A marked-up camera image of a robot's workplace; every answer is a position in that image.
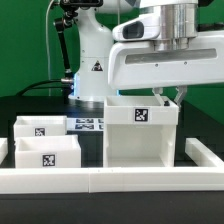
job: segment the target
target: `white container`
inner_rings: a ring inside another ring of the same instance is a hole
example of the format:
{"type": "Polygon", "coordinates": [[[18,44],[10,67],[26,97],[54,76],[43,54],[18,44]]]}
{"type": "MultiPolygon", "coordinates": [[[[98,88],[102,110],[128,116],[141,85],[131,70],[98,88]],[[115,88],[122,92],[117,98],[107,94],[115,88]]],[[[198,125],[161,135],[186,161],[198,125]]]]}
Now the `white container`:
{"type": "Polygon", "coordinates": [[[104,102],[104,167],[172,167],[179,108],[154,96],[115,96],[104,102]]]}
{"type": "Polygon", "coordinates": [[[76,135],[24,137],[16,140],[16,168],[80,168],[76,135]]]}
{"type": "Polygon", "coordinates": [[[0,138],[0,164],[8,154],[7,138],[0,138]]]}
{"type": "Polygon", "coordinates": [[[17,116],[14,138],[65,135],[66,120],[66,116],[17,116]]]}

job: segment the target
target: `black cable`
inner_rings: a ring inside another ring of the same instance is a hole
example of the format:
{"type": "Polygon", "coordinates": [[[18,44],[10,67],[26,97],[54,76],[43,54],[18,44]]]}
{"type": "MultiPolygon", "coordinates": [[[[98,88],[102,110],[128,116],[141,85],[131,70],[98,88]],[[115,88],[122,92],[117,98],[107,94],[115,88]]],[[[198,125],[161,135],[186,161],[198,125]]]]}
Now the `black cable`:
{"type": "Polygon", "coordinates": [[[71,66],[70,66],[70,62],[69,62],[69,58],[68,58],[68,51],[67,51],[67,47],[66,47],[64,33],[58,32],[58,37],[59,37],[59,40],[61,43],[61,51],[62,51],[62,57],[63,57],[65,71],[67,71],[67,70],[71,69],[71,66]]]}
{"type": "Polygon", "coordinates": [[[59,83],[59,82],[61,83],[60,79],[52,79],[52,80],[37,82],[37,83],[29,85],[26,88],[24,88],[23,90],[19,91],[18,93],[16,93],[16,96],[22,96],[25,92],[29,91],[30,89],[33,89],[36,86],[40,86],[40,85],[44,85],[44,84],[50,84],[50,83],[59,83]]]}
{"type": "Polygon", "coordinates": [[[30,91],[30,90],[42,90],[42,89],[63,89],[63,88],[66,88],[66,87],[63,87],[63,86],[46,86],[46,87],[34,87],[34,88],[30,88],[30,89],[27,89],[26,92],[30,91]]]}

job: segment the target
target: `white robot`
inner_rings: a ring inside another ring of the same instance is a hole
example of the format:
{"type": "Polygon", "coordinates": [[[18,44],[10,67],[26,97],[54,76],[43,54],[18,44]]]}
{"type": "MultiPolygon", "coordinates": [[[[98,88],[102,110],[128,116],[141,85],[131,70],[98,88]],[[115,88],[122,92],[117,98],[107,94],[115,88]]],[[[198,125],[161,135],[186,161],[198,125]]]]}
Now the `white robot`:
{"type": "MultiPolygon", "coordinates": [[[[75,23],[80,37],[80,68],[74,74],[74,92],[69,101],[78,106],[103,108],[105,96],[117,94],[108,85],[108,60],[114,40],[111,30],[96,20],[96,14],[125,13],[133,7],[125,0],[60,0],[60,6],[65,13],[63,19],[55,22],[59,35],[75,23]]],[[[65,51],[64,62],[68,61],[66,55],[65,51]]],[[[69,63],[64,64],[65,73],[71,78],[69,63]]]]}
{"type": "Polygon", "coordinates": [[[180,105],[188,85],[224,82],[224,32],[197,32],[198,0],[126,0],[137,19],[117,26],[119,43],[109,58],[115,89],[178,87],[180,105]]]}

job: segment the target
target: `green background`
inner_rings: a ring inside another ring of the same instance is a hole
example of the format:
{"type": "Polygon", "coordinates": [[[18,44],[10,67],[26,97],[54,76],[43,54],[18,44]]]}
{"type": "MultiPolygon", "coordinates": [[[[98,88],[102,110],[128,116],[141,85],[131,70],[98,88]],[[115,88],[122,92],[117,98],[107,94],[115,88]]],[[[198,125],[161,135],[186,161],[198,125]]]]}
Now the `green background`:
{"type": "MultiPolygon", "coordinates": [[[[1,2],[0,12],[0,96],[14,95],[26,86],[47,80],[47,54],[45,16],[49,0],[7,0],[1,2]]],[[[136,17],[137,11],[122,16],[122,22],[136,17]]],[[[224,0],[214,0],[199,9],[199,23],[224,22],[224,0]]],[[[49,36],[52,78],[64,76],[61,51],[53,20],[61,17],[59,7],[50,11],[49,36]]],[[[113,28],[116,15],[97,15],[99,22],[113,28]]],[[[75,26],[66,30],[66,39],[73,71],[79,68],[79,35],[75,26]]],[[[150,95],[151,90],[123,91],[123,94],[150,95]]],[[[174,88],[165,94],[174,97],[174,88]]],[[[48,92],[32,91],[30,94],[46,95],[48,92]]],[[[189,87],[186,100],[224,124],[224,84],[189,87]]]]}

